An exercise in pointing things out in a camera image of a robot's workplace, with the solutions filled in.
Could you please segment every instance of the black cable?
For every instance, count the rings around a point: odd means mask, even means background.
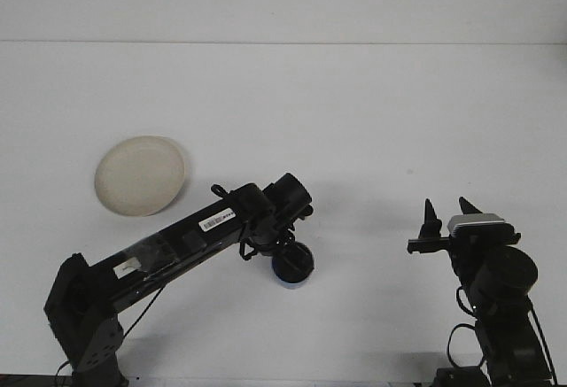
[[[543,335],[543,329],[541,329],[540,320],[538,319],[538,315],[535,314],[535,310],[533,309],[533,306],[531,310],[532,310],[533,321],[535,322],[535,326],[537,327],[538,332],[540,333],[541,344],[543,344],[543,350],[545,351],[546,357],[548,358],[549,369],[551,371],[551,376],[553,377],[553,382],[555,385],[558,385],[559,382],[557,382],[557,374],[555,373],[555,367],[553,366],[553,361],[551,360],[551,353],[549,352],[548,342],[546,341],[546,338]]]
[[[58,387],[58,386],[59,386],[59,382],[58,382],[58,379],[57,379],[57,377],[58,377],[58,375],[59,375],[59,372],[61,372],[61,369],[63,369],[63,368],[66,367],[67,365],[69,365],[69,363],[71,363],[71,362],[69,362],[69,360],[63,362],[63,363],[61,364],[61,366],[59,367],[59,369],[57,370],[57,372],[55,373],[55,375],[53,376],[53,385],[54,385],[55,387]]]
[[[145,307],[144,311],[140,314],[140,316],[138,316],[138,319],[136,319],[134,321],[134,323],[132,325],[130,325],[130,328],[128,328],[128,330],[126,331],[126,334],[124,334],[124,338],[126,338],[128,336],[128,334],[130,333],[130,331],[137,325],[138,322],[140,322],[140,320],[144,317],[144,315],[146,314],[146,312],[148,310],[150,310],[151,305],[153,305],[153,302],[156,301],[156,299],[159,297],[159,294],[161,294],[161,292],[163,291],[163,289],[166,288],[166,286],[164,285],[163,287],[161,287],[158,292],[156,293],[155,296],[153,296],[153,298],[151,299],[151,302],[148,304],[148,306]]]
[[[472,316],[473,318],[475,318],[475,314],[472,312],[472,310],[470,310],[469,308],[467,308],[467,306],[464,305],[464,303],[461,300],[461,294],[460,292],[463,291],[464,288],[461,286],[459,288],[457,288],[457,304],[459,305],[459,307],[461,308],[461,310],[463,310],[467,315]]]
[[[449,341],[447,342],[447,358],[449,359],[449,362],[451,362],[451,365],[453,365],[453,368],[462,368],[462,366],[456,363],[453,360],[453,357],[451,356],[451,340],[453,339],[454,332],[459,328],[472,329],[473,331],[475,330],[475,327],[473,327],[469,323],[459,323],[458,325],[455,325],[455,327],[451,330],[451,334],[449,334]],[[480,368],[484,364],[485,364],[485,356],[483,355],[482,359],[480,360],[480,363],[477,364],[477,367]]]

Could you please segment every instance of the white plate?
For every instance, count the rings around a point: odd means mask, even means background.
[[[109,210],[147,216],[166,207],[185,182],[179,149],[165,137],[139,136],[108,151],[95,174],[95,191]]]

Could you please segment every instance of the white table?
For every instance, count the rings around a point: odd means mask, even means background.
[[[212,203],[215,182],[289,171],[314,198],[297,226],[309,282],[286,290],[268,259],[226,250],[166,288],[120,349],[126,374],[431,379],[469,318],[447,256],[409,256],[406,242],[426,197],[447,224],[463,195],[522,232],[567,376],[567,46],[0,43],[0,61],[0,373],[65,359],[43,304],[72,253],[94,264]],[[189,187],[147,218],[109,213],[97,163],[148,134],[186,149]],[[454,353],[476,361],[474,336]]]

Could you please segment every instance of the barcode label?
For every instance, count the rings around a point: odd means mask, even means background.
[[[203,229],[203,232],[207,232],[207,230],[211,230],[215,228],[225,221],[229,221],[230,219],[237,217],[235,213],[232,211],[231,208],[225,208],[221,212],[218,212],[214,216],[211,216],[203,221],[200,221],[198,225]]]

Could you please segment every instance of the white label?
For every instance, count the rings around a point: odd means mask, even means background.
[[[225,208],[224,210],[218,212],[214,216],[208,217],[203,221],[200,221],[198,225],[201,227],[201,229],[203,229],[203,232],[207,232],[208,230],[211,230],[212,228],[215,228],[221,225],[222,223],[224,223],[225,221],[229,221],[230,219],[233,219],[235,217],[237,216],[235,215],[235,213],[232,211],[231,208]]]
[[[140,267],[142,267],[140,260],[136,257],[130,257],[128,260],[114,267],[114,273],[118,276],[118,279],[122,279],[124,276],[131,274]]]

